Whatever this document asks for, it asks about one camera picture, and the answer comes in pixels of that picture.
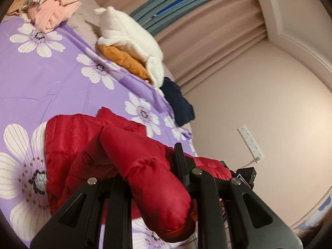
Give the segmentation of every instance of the hair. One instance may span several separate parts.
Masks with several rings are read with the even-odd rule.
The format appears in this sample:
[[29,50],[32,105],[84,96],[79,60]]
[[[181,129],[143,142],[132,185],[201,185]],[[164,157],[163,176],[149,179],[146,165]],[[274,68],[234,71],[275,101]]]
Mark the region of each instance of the hair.
[[306,230],[295,230],[294,233],[300,238],[303,244],[303,248],[306,248],[309,243],[317,236],[322,227],[326,224],[328,218],[332,216],[332,209],[321,219],[315,226],[312,226]]

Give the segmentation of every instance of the electrical outlet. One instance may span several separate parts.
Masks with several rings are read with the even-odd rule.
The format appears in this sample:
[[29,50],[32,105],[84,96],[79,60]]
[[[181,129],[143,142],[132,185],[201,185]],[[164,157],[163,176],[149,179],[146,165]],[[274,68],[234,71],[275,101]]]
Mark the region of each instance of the electrical outlet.
[[244,139],[245,143],[247,144],[252,156],[254,157],[256,163],[259,160],[262,160],[264,158],[261,150],[259,149],[256,141],[250,134],[248,128],[245,125],[242,125],[240,128],[238,128],[238,131],[242,138]]

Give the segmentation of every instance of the screw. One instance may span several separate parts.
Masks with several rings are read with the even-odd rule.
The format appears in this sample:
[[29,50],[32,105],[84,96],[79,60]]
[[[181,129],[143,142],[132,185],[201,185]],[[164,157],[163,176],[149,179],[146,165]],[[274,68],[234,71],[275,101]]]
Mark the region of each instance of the screw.
[[203,171],[199,168],[194,168],[191,172],[195,175],[201,175],[203,173]]
[[241,180],[239,178],[236,178],[236,177],[232,178],[230,180],[230,182],[234,185],[240,185],[241,184]]
[[97,179],[96,178],[90,178],[90,179],[88,179],[88,184],[94,185],[96,183],[97,183]]

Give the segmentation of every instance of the white flower print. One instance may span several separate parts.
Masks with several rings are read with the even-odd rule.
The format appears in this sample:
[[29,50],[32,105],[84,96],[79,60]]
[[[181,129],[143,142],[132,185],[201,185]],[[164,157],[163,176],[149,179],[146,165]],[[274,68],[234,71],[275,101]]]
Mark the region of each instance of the white flower print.
[[112,61],[108,61],[103,56],[94,53],[90,48],[85,49],[87,55],[79,54],[76,60],[86,65],[81,69],[82,75],[88,77],[92,83],[102,83],[110,89],[114,90],[114,82],[123,78],[123,75],[117,71],[120,66]]
[[14,156],[0,153],[0,198],[18,197],[21,202],[10,212],[10,223],[16,234],[30,241],[51,218],[48,206],[44,158],[46,122],[31,137],[18,124],[5,128],[4,142]]
[[172,249],[187,244],[188,241],[168,243],[147,228],[142,218],[132,220],[133,249]]
[[190,147],[191,151],[195,154],[195,157],[197,157],[198,155],[197,155],[197,152],[196,152],[195,147],[193,145],[193,140],[189,139],[188,143],[189,143],[189,147]]
[[21,53],[28,53],[37,48],[39,56],[49,58],[52,56],[51,49],[63,52],[66,48],[57,42],[62,40],[62,36],[56,31],[42,33],[36,30],[31,23],[24,23],[17,30],[21,34],[12,35],[9,40],[13,43],[24,43],[18,48],[18,51]]
[[186,137],[182,134],[181,129],[175,125],[174,120],[170,116],[166,116],[164,119],[165,125],[172,129],[173,137],[177,140],[186,140]]
[[128,93],[131,102],[126,101],[126,112],[131,115],[138,115],[132,118],[132,121],[141,123],[146,126],[146,135],[152,137],[153,133],[161,135],[161,131],[157,125],[160,124],[156,114],[151,112],[151,104],[143,98],[137,98],[134,94]]

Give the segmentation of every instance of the purple bedsheet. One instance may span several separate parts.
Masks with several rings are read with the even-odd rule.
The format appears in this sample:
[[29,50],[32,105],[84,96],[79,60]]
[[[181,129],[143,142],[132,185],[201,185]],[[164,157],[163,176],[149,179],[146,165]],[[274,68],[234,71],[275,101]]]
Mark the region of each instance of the purple bedsheet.
[[43,34],[15,17],[0,25],[0,42],[0,209],[27,246],[50,218],[42,170],[45,126],[53,116],[95,116],[105,106],[146,125],[149,137],[181,142],[195,155],[192,135],[175,126],[168,102],[98,56],[66,24]]

